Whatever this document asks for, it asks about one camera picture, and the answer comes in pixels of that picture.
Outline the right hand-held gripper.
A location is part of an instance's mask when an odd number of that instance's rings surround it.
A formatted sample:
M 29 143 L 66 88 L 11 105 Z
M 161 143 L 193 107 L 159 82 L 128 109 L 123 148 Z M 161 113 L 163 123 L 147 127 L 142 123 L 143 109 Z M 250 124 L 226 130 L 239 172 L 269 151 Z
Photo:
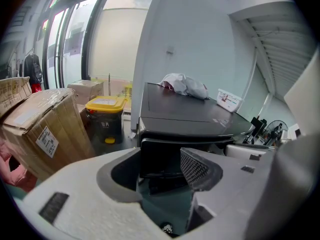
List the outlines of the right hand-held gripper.
M 284 96 L 301 132 L 274 156 L 268 181 L 244 234 L 246 240 L 320 238 L 320 51 Z M 228 144 L 227 157 L 260 160 L 275 148 Z

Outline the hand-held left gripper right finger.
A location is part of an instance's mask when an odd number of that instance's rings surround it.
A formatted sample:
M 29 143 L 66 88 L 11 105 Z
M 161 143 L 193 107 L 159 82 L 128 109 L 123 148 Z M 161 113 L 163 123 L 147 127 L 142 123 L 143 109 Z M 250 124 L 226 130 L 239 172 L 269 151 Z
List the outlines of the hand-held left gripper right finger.
M 245 235 L 273 159 L 273 151 L 252 160 L 182 147 L 180 169 L 192 192 L 186 235 Z

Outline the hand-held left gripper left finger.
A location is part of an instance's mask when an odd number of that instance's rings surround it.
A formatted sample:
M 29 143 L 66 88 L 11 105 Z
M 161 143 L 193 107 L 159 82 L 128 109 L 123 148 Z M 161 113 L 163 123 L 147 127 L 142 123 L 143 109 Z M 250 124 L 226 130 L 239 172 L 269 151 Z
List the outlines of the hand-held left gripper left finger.
M 120 202 L 98 186 L 97 175 L 137 148 L 119 150 L 71 163 L 27 194 L 21 211 L 49 240 L 168 240 L 137 202 Z M 50 224 L 40 210 L 56 192 L 68 198 L 55 221 Z

